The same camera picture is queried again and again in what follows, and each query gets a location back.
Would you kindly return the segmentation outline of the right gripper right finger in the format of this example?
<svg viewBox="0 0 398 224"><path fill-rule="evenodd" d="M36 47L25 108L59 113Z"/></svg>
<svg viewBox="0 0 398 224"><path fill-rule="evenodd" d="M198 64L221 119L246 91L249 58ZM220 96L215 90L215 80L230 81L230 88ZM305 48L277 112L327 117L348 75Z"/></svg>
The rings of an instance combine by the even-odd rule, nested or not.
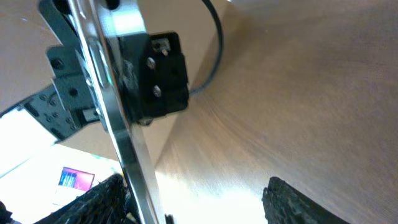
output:
<svg viewBox="0 0 398 224"><path fill-rule="evenodd" d="M262 204L268 224L348 224L278 177L269 179Z"/></svg>

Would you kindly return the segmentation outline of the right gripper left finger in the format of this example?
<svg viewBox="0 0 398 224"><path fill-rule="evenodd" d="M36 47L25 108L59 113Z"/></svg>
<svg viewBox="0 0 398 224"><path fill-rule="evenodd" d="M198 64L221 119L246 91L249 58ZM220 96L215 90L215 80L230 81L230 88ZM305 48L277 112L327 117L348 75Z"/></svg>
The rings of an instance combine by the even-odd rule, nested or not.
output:
<svg viewBox="0 0 398 224"><path fill-rule="evenodd" d="M138 223L121 174L113 174L85 194L38 221L39 224Z"/></svg>

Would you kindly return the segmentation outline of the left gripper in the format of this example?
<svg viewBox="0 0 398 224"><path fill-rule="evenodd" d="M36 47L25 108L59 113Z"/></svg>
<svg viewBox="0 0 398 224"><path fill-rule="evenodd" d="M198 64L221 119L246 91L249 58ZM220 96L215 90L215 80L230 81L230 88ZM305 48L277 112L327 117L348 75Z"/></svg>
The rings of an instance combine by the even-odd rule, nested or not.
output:
<svg viewBox="0 0 398 224"><path fill-rule="evenodd" d="M2 119L26 114L61 142L118 114L128 128L187 108L180 38L147 33L137 1L44 0L38 10L59 41L46 51L52 83L4 110Z"/></svg>

